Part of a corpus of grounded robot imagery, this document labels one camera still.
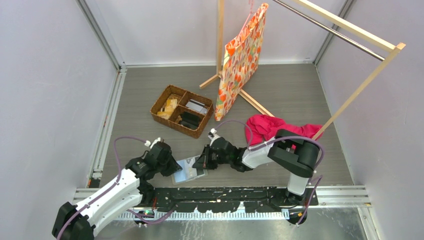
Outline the white card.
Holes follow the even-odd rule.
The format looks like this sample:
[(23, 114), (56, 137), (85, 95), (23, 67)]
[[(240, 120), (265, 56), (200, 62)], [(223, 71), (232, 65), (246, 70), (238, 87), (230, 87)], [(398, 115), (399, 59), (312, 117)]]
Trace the white card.
[(198, 159), (199, 159), (199, 155), (192, 156), (192, 157), (188, 157), (188, 158), (180, 160), (180, 163), (183, 169), (191, 169), (193, 167), (193, 164), (195, 164)]

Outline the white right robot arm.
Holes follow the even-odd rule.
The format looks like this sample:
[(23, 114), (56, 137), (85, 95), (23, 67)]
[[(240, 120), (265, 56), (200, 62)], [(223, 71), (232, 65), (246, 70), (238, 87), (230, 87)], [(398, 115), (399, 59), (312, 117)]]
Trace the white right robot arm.
[(305, 199), (308, 182), (324, 157), (324, 149), (317, 141), (285, 129), (267, 141), (247, 147), (234, 146), (215, 130), (209, 138), (210, 144), (204, 146), (193, 168), (214, 170), (228, 164), (243, 173), (275, 162), (290, 173), (285, 198), (291, 205), (299, 205)]

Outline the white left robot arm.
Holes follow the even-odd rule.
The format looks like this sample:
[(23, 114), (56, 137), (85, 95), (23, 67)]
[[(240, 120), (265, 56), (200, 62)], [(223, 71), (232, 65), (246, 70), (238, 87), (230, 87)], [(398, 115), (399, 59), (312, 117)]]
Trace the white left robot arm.
[(59, 208), (52, 228), (57, 240), (93, 240), (123, 212), (153, 202), (155, 188), (149, 180), (155, 174), (169, 177), (182, 168), (161, 138), (145, 145), (146, 153), (131, 159), (109, 183), (78, 203), (66, 202)]

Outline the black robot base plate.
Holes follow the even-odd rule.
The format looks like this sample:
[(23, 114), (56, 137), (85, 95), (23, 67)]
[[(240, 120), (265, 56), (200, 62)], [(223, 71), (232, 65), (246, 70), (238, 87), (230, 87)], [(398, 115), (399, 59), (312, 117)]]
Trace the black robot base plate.
[(318, 198), (307, 188), (300, 200), (288, 198), (285, 187), (157, 187), (149, 200), (137, 207), (155, 208), (160, 212), (175, 210), (177, 213), (234, 213), (244, 207), (247, 213), (272, 213), (283, 208), (306, 204), (318, 206)]

